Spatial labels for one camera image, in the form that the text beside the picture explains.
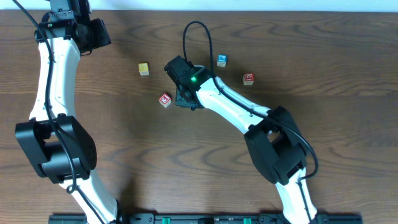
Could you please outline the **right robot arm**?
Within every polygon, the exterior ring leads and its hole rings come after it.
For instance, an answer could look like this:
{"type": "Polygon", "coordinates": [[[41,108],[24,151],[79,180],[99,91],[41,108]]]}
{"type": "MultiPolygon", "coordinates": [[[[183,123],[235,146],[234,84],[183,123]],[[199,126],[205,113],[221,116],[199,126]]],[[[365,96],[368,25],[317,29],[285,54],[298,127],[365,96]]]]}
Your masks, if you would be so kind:
{"type": "Polygon", "coordinates": [[[180,56],[167,63],[164,70],[192,110],[212,110],[243,133],[255,168],[277,187],[284,218],[289,223],[315,223],[317,209],[306,180],[317,171],[307,173],[306,156],[312,155],[316,169],[318,158],[291,114],[281,106],[271,110],[249,101],[210,69],[180,56]]]}

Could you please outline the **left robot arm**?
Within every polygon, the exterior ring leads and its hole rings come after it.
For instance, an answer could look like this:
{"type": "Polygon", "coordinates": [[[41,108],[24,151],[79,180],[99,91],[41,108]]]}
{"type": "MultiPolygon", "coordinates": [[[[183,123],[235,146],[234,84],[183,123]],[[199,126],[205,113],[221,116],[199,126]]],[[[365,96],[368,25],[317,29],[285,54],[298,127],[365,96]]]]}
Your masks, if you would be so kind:
{"type": "Polygon", "coordinates": [[[83,56],[110,44],[88,0],[50,0],[51,10],[35,23],[40,53],[37,97],[29,120],[16,125],[17,142],[39,177],[70,194],[84,211],[78,223],[126,223],[118,201],[97,171],[93,138],[75,113],[75,77],[83,56]]]}

